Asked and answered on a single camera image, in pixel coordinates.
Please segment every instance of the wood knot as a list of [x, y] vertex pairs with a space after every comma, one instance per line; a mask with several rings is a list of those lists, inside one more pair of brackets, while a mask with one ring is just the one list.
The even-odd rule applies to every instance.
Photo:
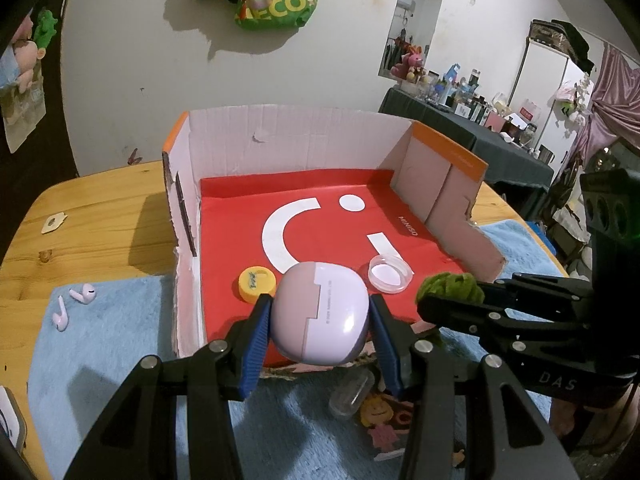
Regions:
[[46, 264], [50, 259], [53, 251], [51, 249], [47, 249], [46, 251], [40, 251], [38, 253], [38, 257], [40, 258], [41, 263]]

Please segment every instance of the white wardrobe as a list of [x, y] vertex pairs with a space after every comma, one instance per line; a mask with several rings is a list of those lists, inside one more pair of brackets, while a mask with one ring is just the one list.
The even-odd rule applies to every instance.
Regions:
[[[554, 95], [562, 84], [579, 83], [584, 73], [571, 61], [567, 54], [558, 52], [549, 46], [529, 40], [524, 60], [513, 88], [510, 107], [517, 108], [526, 100], [533, 101], [540, 109], [540, 118], [536, 126], [537, 137], [530, 144], [553, 153], [549, 166], [554, 170], [554, 178], [571, 145], [578, 134], [579, 126], [561, 112]], [[590, 85], [588, 95], [593, 91]]]

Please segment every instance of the mirror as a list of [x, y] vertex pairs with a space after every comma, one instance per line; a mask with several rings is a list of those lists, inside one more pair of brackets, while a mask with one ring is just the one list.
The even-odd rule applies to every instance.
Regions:
[[441, 4], [442, 0], [398, 0], [378, 75], [396, 79], [392, 69], [402, 62], [410, 46], [420, 50], [422, 60], [426, 58]]

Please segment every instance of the dark green tablecloth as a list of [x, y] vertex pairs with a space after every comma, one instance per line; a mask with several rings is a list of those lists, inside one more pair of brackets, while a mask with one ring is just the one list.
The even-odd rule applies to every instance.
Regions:
[[535, 219], [554, 175], [544, 162], [484, 126], [441, 112], [396, 88], [386, 93], [379, 111], [420, 121], [479, 156], [489, 165], [484, 180], [498, 192], [505, 192], [507, 202], [524, 219]]

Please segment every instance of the wooden table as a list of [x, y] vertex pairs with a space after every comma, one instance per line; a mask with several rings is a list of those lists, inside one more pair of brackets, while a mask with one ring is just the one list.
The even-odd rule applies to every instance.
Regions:
[[[59, 211], [68, 215], [65, 222], [54, 232], [40, 234], [45, 219]], [[524, 224], [482, 184], [473, 220], [488, 224], [507, 218]], [[160, 162], [51, 187], [20, 224], [0, 266], [0, 384], [14, 393], [26, 418], [24, 456], [39, 479], [50, 479], [50, 474], [33, 429], [26, 385], [51, 290], [65, 283], [172, 272], [174, 240]]]

